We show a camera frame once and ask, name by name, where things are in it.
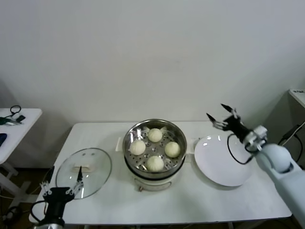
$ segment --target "floor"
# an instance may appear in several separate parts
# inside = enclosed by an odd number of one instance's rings
[[[6,171],[0,168],[0,172],[6,175]],[[16,177],[12,177],[11,180],[18,186],[20,186],[24,180],[32,181],[31,186],[29,188],[28,193],[34,191],[36,187],[39,185],[40,181],[42,181],[46,170],[19,170],[19,174]],[[40,188],[36,190],[34,194],[39,194]],[[5,190],[2,192],[2,195],[9,196]],[[0,208],[2,209],[2,213],[5,214],[8,206],[10,205],[10,199],[0,198]],[[7,229],[29,229],[32,228],[33,224],[29,222],[29,212],[27,212],[31,204],[20,204],[20,207],[26,213],[23,213],[21,218],[14,222],[12,225],[7,227]],[[237,227],[242,222],[234,223],[234,227]],[[3,225],[3,222],[0,217],[0,229],[5,229],[6,226]],[[74,226],[67,227],[73,229],[82,229],[83,226]],[[90,229],[130,229],[132,226],[90,226]],[[192,225],[149,225],[149,226],[141,226],[142,229],[228,229],[227,223],[215,223],[215,224],[192,224]],[[297,223],[295,218],[286,218],[279,220],[268,220],[263,224],[256,227],[256,229],[269,229],[269,228],[277,228],[277,229],[300,229],[301,226]]]

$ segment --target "glass pot lid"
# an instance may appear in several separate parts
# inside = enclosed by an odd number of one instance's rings
[[[73,187],[76,184],[80,166],[84,186],[75,199],[86,198],[101,189],[111,173],[112,161],[107,152],[102,149],[82,149],[62,163],[56,175],[56,186]]]

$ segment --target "perforated steamer plate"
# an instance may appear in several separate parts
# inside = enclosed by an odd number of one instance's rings
[[[163,137],[160,142],[154,143],[148,139],[148,132],[152,128],[158,128],[162,131]],[[145,152],[139,156],[130,152],[131,143],[137,139],[142,140],[146,145]],[[170,158],[165,154],[165,146],[171,141],[180,146],[180,154],[176,158]],[[150,119],[136,124],[127,132],[123,140],[123,150],[127,166],[134,173],[151,180],[164,179],[173,175],[182,166],[186,152],[186,140],[183,132],[173,123],[160,119]],[[163,160],[164,168],[162,171],[150,172],[147,169],[147,160],[151,156],[159,156]]]

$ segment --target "black cable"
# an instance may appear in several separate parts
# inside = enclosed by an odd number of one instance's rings
[[[34,219],[36,219],[37,222],[40,222],[41,220],[38,219],[38,218],[34,215],[34,213],[33,213],[33,208],[34,208],[34,206],[35,206],[36,204],[45,203],[45,202],[46,202],[45,200],[37,201],[37,202],[33,203],[33,205],[32,205],[31,208],[30,208],[30,214],[32,215],[32,217],[33,217]]]
[[[301,146],[299,156],[297,157],[297,160],[295,161],[295,162],[298,162],[298,161],[300,160],[302,154],[303,154],[303,143],[302,143],[302,141],[301,141],[301,139],[299,138],[298,135],[295,134],[294,137],[295,137],[296,140],[300,143],[300,146]],[[282,139],[278,142],[278,145],[281,145],[281,143],[282,143],[283,141],[285,141],[285,140],[286,140],[285,138],[282,138]]]
[[[21,111],[21,106],[19,106],[19,105],[14,105],[14,106],[12,106],[11,108],[10,108],[10,113],[11,113],[11,115],[8,115],[8,116],[6,116],[6,117],[4,117],[4,118],[9,118],[9,117],[13,117],[16,113],[19,113],[20,111]]]
[[[228,136],[228,138],[227,138],[227,146],[228,146],[229,153],[231,154],[231,156],[233,157],[233,159],[234,159],[237,163],[239,163],[239,164],[241,164],[241,165],[246,165],[246,164],[248,164],[248,163],[253,159],[254,156],[251,155],[251,156],[246,160],[246,162],[240,162],[239,160],[237,160],[237,159],[234,157],[234,155],[232,154],[231,149],[230,149],[230,146],[229,146],[230,137],[232,137],[233,135],[235,135],[235,134],[230,134],[230,135]]]
[[[279,221],[278,219],[275,220],[276,222],[282,224],[284,227],[291,229],[287,224],[285,224],[284,222]]]

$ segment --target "electrical cord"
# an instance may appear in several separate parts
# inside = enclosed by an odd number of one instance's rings
[[[45,202],[46,202],[45,200],[37,201],[37,202],[33,203],[33,205],[32,205],[31,208],[30,208],[30,214],[32,215],[32,217],[33,217],[37,222],[40,222],[41,220],[38,219],[38,218],[34,215],[34,213],[33,213],[33,208],[34,208],[35,205],[40,204],[40,203],[45,203]]]
[[[240,162],[239,160],[237,160],[237,159],[234,157],[234,155],[233,155],[232,152],[231,152],[230,146],[229,146],[230,137],[232,137],[232,136],[234,136],[234,135],[235,135],[235,134],[230,134],[230,135],[228,136],[228,138],[227,138],[227,146],[228,146],[229,153],[231,154],[231,156],[233,157],[233,159],[234,159],[237,163],[239,163],[239,164],[241,164],[241,165],[246,165],[246,164],[248,164],[248,163],[253,159],[254,156],[251,155],[251,156],[246,160],[246,162]]]
[[[10,112],[11,112],[11,115],[8,115],[8,116],[6,116],[6,117],[4,117],[4,118],[9,118],[9,117],[13,117],[15,114],[17,114],[17,113],[19,113],[21,111],[21,106],[19,106],[19,105],[14,105],[14,106],[12,106],[11,108],[10,108]]]
[[[305,120],[303,121],[303,123],[290,135],[289,138],[287,138],[287,140],[282,144],[282,146],[286,145],[286,143],[302,128],[302,126],[305,125]]]
[[[46,174],[44,175],[42,182],[45,180],[45,178],[47,177],[47,175],[49,174],[49,172],[52,170],[53,168],[50,168]],[[33,194],[34,192],[36,192],[38,189],[40,188],[40,185],[37,186],[37,188],[34,189],[34,191],[32,191],[29,195]]]
[[[300,143],[300,146],[301,146],[299,156],[297,157],[297,160],[295,161],[295,162],[298,162],[298,161],[300,160],[301,156],[302,156],[302,153],[303,153],[303,143],[302,143],[301,139],[298,137],[298,135],[295,134],[293,137],[296,138],[296,140]],[[284,140],[285,140],[285,139],[282,138],[282,139],[278,142],[278,145],[281,145],[281,143],[282,143]]]
[[[279,221],[278,219],[275,220],[276,222],[282,224],[284,227],[291,229],[287,224],[285,224],[284,222]]]

